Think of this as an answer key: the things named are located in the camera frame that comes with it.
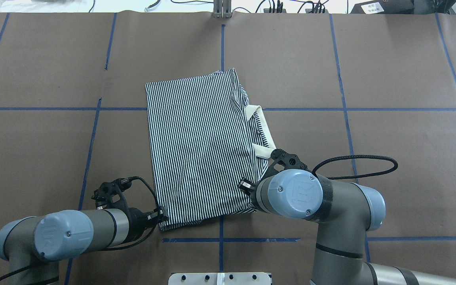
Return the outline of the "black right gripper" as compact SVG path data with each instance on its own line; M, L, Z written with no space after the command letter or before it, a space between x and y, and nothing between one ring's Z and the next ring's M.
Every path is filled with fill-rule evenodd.
M257 187L252 186L252 182L250 182L248 179L241 179L239 181L238 188L249 197L251 208L259 210L259 204L256 198Z

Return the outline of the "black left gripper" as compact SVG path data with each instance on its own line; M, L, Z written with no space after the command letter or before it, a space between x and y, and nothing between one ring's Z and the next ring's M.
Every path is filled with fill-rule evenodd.
M163 206L159 206L150 212L142 212L136 208L129 208L129 231L127 242L136 241L142 236L145 230L157 226L160 222L169 220L167 210Z

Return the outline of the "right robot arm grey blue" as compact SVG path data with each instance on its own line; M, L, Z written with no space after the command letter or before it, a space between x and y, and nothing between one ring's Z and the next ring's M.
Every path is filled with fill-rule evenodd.
M364 261L367 231L386 216L375 189L288 169L239 188L259 211L318 224L311 285L456 285L456 279Z

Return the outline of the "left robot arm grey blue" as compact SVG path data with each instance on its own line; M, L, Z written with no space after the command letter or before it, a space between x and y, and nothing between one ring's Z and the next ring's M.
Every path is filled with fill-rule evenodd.
M10 265L0 281L56 285L60 261L93 251L129 249L148 238L145 230L153 233L166 220L166 210L158 206L146 213L133 207L63 210L12 221L0 229L0 258Z

